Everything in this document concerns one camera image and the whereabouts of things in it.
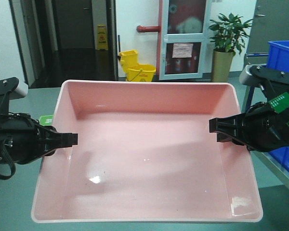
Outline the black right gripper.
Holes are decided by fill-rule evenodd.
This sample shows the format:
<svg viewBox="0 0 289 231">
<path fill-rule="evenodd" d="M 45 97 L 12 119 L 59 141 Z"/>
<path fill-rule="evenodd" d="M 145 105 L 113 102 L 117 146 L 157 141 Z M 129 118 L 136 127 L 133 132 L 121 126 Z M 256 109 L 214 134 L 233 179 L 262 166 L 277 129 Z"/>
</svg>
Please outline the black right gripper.
<svg viewBox="0 0 289 231">
<path fill-rule="evenodd" d="M 289 146 L 289 107 L 277 113 L 269 103 L 259 102 L 245 113 L 210 119 L 209 132 L 217 134 L 217 142 L 245 145 L 251 151 Z"/>
</svg>

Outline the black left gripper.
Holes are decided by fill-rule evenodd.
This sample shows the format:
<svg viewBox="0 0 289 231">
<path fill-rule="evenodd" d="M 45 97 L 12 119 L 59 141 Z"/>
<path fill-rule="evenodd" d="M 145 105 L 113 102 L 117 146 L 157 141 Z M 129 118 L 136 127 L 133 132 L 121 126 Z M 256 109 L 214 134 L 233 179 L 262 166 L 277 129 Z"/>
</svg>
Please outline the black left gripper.
<svg viewBox="0 0 289 231">
<path fill-rule="evenodd" d="M 3 146 L 15 163 L 24 165 L 54 153 L 50 140 L 54 137 L 56 148 L 67 148 L 78 144 L 77 133 L 56 133 L 53 126 L 42 126 L 28 114 L 0 114 L 0 164 Z"/>
</svg>

